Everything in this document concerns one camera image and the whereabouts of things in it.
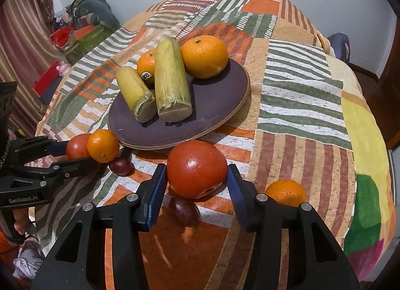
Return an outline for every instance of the oval tray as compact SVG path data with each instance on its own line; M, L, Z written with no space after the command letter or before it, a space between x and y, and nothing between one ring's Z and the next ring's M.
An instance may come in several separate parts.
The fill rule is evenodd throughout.
M236 61L217 77L191 79L189 88L193 113L187 119L166 123L156 115L147 123L139 123L130 113L122 94L111 105L108 128L122 145L141 150L165 149L199 138L220 127L245 103L250 91L249 74Z

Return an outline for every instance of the person's hand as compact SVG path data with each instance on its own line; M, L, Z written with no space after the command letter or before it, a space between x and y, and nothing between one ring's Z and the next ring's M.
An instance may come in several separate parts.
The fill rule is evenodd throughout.
M23 209L13 209L12 211L15 219L14 228L21 235L25 234L29 226L28 210L29 210L28 208L23 208Z

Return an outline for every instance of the pink curtain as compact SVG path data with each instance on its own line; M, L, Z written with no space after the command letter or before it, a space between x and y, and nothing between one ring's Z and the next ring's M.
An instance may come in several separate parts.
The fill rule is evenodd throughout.
M0 6L0 81L17 81L11 122L34 136L46 107L31 90L63 54L50 39L53 0L6 0Z

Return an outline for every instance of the brown floor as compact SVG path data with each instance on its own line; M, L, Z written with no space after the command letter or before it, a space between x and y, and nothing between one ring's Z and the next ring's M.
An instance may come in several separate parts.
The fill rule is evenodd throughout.
M389 141L399 131L400 118L396 109L374 79L358 72L355 73L363 90L363 95L375 117L385 142Z

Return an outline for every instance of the patchwork blanket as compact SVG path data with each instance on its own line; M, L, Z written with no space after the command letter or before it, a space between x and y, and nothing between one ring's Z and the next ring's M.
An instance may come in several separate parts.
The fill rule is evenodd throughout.
M259 192L278 179L301 183L362 280L393 237L385 144L355 75L328 55L328 40L289 0L167 0L151 6L73 66L37 135L68 140L107 128L119 92L115 72L136 68L165 36L184 43L201 34L223 40L251 80L245 105L201 139L215 144ZM168 152L135 150L136 171L129 177L107 168L66 181L52 204L35 211L44 252L85 202L102 206L135 192ZM169 199L166 194L165 206ZM181 227L161 209L153 230L140 235L152 290L243 287L254 235L240 228L226 189L197 205L201 223L195 229ZM112 289L110 234L106 272ZM285 289L288 235L282 234L279 286Z

